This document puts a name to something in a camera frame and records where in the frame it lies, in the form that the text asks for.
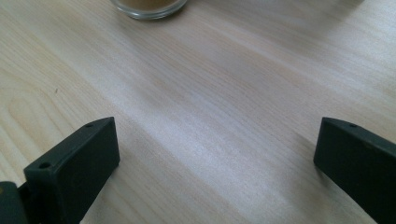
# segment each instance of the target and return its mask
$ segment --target table surface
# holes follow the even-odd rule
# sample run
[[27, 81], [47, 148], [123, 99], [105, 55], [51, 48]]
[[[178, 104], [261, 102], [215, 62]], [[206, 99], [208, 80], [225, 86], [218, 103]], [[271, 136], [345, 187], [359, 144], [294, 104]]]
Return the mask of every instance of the table surface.
[[396, 1], [0, 0], [0, 179], [115, 117], [83, 223], [374, 223], [313, 164], [322, 117], [396, 142]]

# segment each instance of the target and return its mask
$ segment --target wooden table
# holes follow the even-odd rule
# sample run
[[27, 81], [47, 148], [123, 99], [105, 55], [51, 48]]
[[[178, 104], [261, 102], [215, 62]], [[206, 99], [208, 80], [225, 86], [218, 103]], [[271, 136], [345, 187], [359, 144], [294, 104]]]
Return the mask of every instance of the wooden table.
[[374, 223], [312, 162], [322, 117], [396, 142], [396, 1], [0, 0], [0, 179], [114, 116], [83, 223]]

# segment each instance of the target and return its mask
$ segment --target light wood surface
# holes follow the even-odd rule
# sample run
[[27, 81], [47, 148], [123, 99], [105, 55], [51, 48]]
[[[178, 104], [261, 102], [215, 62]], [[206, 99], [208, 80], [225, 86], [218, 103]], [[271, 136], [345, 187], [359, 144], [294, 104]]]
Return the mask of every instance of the light wood surface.
[[322, 117], [396, 142], [396, 1], [0, 0], [0, 179], [114, 116], [83, 223], [374, 223], [312, 162]]

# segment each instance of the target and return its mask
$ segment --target black plastic piece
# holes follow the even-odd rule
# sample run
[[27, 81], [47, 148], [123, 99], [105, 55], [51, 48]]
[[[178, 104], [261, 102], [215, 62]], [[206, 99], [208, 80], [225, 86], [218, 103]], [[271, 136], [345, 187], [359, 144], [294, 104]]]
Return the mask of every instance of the black plastic piece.
[[24, 215], [29, 223], [79, 223], [119, 162], [114, 119], [84, 125], [24, 169]]
[[17, 186], [0, 182], [0, 223], [28, 224]]
[[315, 165], [378, 223], [396, 223], [396, 145], [358, 125], [323, 118]]

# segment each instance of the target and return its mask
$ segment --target small hole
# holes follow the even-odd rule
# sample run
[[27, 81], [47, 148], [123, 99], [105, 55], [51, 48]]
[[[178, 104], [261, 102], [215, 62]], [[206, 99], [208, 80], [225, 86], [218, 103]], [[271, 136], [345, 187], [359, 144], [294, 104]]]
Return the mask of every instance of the small hole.
[[49, 167], [50, 167], [50, 163], [49, 162], [43, 162], [43, 163], [41, 163], [38, 166], [38, 168], [40, 168], [40, 169], [46, 169], [46, 168], [49, 168]]

